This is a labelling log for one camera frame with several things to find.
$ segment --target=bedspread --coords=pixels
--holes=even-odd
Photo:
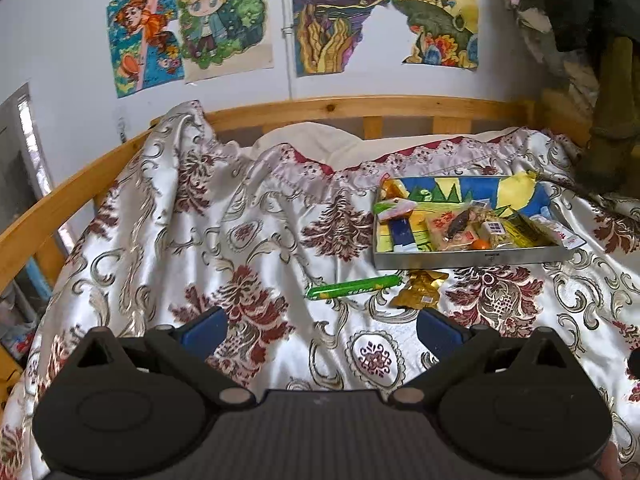
[[[434,362],[415,335],[417,312],[388,305],[400,287],[327,302],[307,301],[306,288],[381,274],[370,257],[371,206],[385,173],[522,170],[541,175],[556,213],[588,245],[563,263],[448,269],[439,309],[503,335],[558,331],[609,405],[625,477],[636,478],[640,381],[626,358],[640,345],[640,203],[580,197],[577,155],[564,137],[519,128],[334,171],[289,144],[252,160],[216,140],[197,102],[175,107],[122,171],[60,275],[4,413],[0,478],[46,475],[31,436],[34,406],[97,325],[140,336],[219,305],[228,334],[208,362],[258,396],[268,388],[388,395]]]

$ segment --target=blue gripper pad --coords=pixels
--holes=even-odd
[[[415,331],[420,342],[442,361],[471,338],[471,332],[432,308],[418,314]]]
[[[225,340],[226,327],[225,311],[214,307],[179,329],[179,341],[191,355],[204,361]]]

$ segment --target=wooden bed frame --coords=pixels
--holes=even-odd
[[[382,136],[384,117],[432,117],[434,134],[468,134],[473,120],[506,121],[513,126],[549,128],[584,146],[589,124],[567,113],[561,95],[542,101],[495,102],[438,96],[329,97],[277,102],[206,114],[217,132],[260,126],[263,134],[281,126],[326,119],[362,118],[365,139]],[[160,119],[153,120],[151,127]],[[65,257],[52,234],[87,202],[99,207],[107,190],[143,146],[151,129],[115,148],[76,173],[22,215],[0,235],[0,290],[34,256],[53,286]]]

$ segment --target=poster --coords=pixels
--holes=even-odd
[[[405,63],[478,66],[476,0],[392,0],[416,40]]]
[[[177,0],[185,81],[273,66],[266,0]]]
[[[175,0],[109,3],[111,64],[119,98],[184,77],[177,38],[166,30],[175,17]]]
[[[343,72],[362,40],[362,24],[387,0],[293,0],[299,76]]]

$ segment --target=box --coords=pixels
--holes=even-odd
[[[462,205],[470,200],[489,200],[501,217],[515,211],[530,217],[540,214],[550,200],[535,175],[520,172],[511,176],[416,176],[402,177],[407,191],[420,189],[428,202],[419,203],[420,210],[444,210]],[[416,230],[412,224],[418,245],[427,246],[428,233]],[[373,263],[380,270],[396,269],[444,269],[456,267],[484,267],[498,265],[538,264],[560,262],[573,257],[574,250],[550,239],[551,245],[535,248],[490,249],[486,251],[419,251],[395,253],[385,249],[387,229],[374,220]]]

